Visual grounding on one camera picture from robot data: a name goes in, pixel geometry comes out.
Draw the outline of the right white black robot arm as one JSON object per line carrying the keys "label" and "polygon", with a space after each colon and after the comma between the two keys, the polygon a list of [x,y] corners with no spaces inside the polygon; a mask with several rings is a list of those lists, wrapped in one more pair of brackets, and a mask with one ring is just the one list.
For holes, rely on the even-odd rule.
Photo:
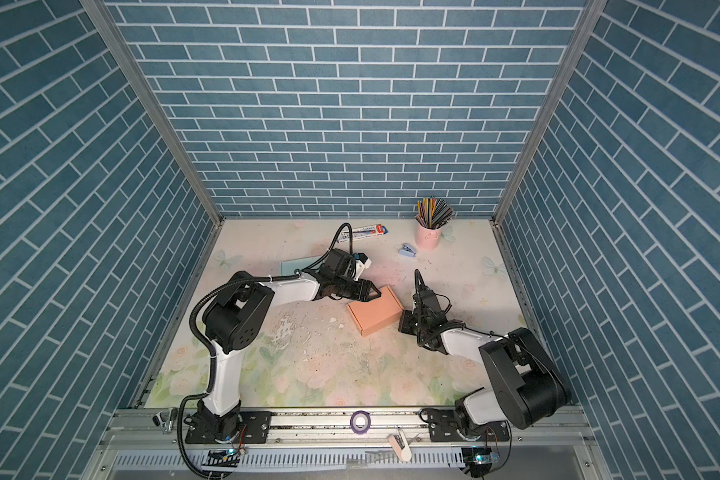
{"label": "right white black robot arm", "polygon": [[403,313],[399,331],[426,350],[483,366],[490,383],[455,402],[449,428],[467,439],[482,436],[497,422],[526,429],[571,401],[567,381],[529,329],[478,331],[448,319],[440,298],[429,288],[414,293],[413,308]]}

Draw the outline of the light blue paper box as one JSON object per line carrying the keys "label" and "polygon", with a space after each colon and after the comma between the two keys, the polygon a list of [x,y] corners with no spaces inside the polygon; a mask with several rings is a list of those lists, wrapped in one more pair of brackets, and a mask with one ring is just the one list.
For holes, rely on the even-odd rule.
{"label": "light blue paper box", "polygon": [[280,263],[280,275],[294,275],[297,270],[303,270],[309,267],[317,260],[317,257],[304,257],[298,259],[285,260]]}

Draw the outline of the pink paper box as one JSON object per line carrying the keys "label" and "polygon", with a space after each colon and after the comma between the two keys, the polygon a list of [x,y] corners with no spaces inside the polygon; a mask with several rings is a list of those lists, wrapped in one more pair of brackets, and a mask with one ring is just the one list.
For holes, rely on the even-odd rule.
{"label": "pink paper box", "polygon": [[347,308],[362,337],[397,324],[403,313],[403,306],[390,286],[381,288],[379,298],[369,302],[353,301]]}

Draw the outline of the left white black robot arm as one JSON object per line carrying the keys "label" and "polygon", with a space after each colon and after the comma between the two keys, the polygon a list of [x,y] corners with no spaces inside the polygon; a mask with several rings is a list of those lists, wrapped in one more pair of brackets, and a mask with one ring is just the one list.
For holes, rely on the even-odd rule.
{"label": "left white black robot arm", "polygon": [[239,390],[244,350],[259,335],[272,307],[324,298],[369,302],[381,296],[361,275],[371,265],[364,253],[338,248],[291,275],[256,277],[236,272],[191,312],[190,330],[209,349],[209,388],[190,417],[198,442],[227,443],[242,431]]}

